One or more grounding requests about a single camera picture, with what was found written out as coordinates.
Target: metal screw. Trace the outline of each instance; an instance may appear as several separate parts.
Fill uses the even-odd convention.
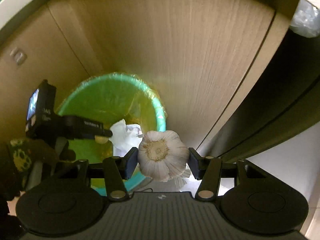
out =
[[[198,196],[200,198],[208,199],[208,198],[212,198],[214,196],[214,193],[212,191],[210,191],[210,190],[201,190],[198,193]]]
[[[15,63],[20,66],[27,58],[27,55],[22,51],[22,49],[14,48],[10,52],[10,56],[15,61]]]
[[[116,199],[124,198],[125,197],[125,192],[122,191],[122,190],[115,190],[115,191],[111,192],[110,196],[112,198],[116,198]]]

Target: white wall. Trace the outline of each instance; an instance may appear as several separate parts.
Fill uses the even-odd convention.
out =
[[[309,201],[320,172],[320,122],[248,160],[298,190]]]

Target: white tissue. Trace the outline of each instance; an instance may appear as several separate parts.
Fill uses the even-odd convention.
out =
[[[142,138],[137,137],[141,134],[138,124],[126,125],[125,120],[113,124],[110,128],[112,137],[109,140],[114,146],[113,155],[123,157],[132,147],[139,147]]]

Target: white plastic bag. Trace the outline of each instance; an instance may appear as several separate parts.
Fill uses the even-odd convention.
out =
[[[303,37],[313,38],[320,34],[319,9],[306,0],[300,0],[291,20],[290,29]]]
[[[113,135],[109,140],[113,144],[114,156],[123,157],[132,147],[139,147],[142,141],[142,138],[137,137],[142,134],[140,125],[126,125],[124,119],[113,124],[110,130]]]

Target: camera screen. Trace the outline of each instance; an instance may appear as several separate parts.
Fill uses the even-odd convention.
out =
[[[39,89],[37,89],[30,98],[28,107],[27,121],[36,113],[36,106],[38,101]]]

